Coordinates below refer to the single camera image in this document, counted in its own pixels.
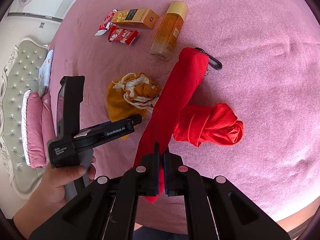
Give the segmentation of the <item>person's left hand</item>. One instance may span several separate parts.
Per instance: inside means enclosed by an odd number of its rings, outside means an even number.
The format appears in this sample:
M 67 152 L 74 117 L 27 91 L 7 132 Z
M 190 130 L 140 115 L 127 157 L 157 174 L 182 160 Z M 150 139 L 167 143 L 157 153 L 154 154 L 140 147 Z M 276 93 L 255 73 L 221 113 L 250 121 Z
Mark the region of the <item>person's left hand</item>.
M 13 217 L 13 222 L 21 235 L 28 239 L 31 233 L 59 211 L 66 203 L 64 186 L 88 175 L 89 181 L 95 179 L 93 165 L 57 168 L 46 167 L 42 180 L 27 203 Z

